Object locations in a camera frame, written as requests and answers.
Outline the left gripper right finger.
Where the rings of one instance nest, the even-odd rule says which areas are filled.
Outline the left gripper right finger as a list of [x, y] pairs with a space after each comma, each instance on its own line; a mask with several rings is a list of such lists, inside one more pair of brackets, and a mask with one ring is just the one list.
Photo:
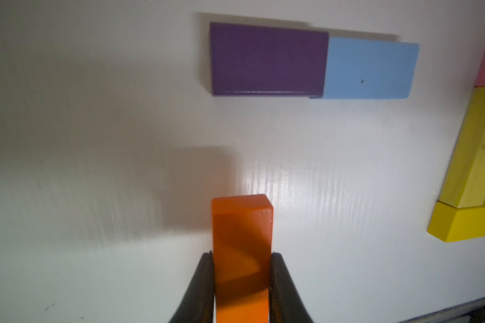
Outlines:
[[271, 255], [269, 321], [313, 323], [296, 290], [283, 256], [277, 252]]

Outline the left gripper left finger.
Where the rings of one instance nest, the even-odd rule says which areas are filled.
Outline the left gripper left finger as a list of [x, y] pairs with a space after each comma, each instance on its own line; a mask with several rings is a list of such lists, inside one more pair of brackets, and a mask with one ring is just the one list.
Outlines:
[[214, 259], [212, 251], [210, 251], [202, 254], [170, 323], [213, 323], [214, 295]]

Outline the orange long block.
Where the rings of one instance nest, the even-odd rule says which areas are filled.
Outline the orange long block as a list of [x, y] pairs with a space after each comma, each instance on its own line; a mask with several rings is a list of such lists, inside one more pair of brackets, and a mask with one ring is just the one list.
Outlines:
[[265, 195], [211, 203], [217, 322], [267, 322], [273, 206]]

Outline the yellow block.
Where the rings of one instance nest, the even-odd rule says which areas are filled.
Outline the yellow block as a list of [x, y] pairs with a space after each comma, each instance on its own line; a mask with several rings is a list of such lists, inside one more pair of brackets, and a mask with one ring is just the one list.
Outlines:
[[427, 232], [443, 242], [485, 237], [485, 202], [465, 208], [437, 202]]

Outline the long yellow-green block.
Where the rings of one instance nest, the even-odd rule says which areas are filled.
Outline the long yellow-green block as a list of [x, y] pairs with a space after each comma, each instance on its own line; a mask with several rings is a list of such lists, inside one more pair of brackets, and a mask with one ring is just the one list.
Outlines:
[[439, 201], [456, 208], [485, 200], [485, 87], [473, 90]]

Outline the light blue block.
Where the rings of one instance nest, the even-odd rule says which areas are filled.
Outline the light blue block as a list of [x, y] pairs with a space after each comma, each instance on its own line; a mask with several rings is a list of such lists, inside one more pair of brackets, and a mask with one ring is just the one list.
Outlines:
[[409, 97], [420, 45], [330, 37], [322, 99]]

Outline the purple block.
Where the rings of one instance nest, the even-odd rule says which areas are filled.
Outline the purple block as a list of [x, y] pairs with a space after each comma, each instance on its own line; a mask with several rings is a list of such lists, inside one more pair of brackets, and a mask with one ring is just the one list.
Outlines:
[[327, 32], [241, 24], [210, 24], [215, 96], [323, 94]]

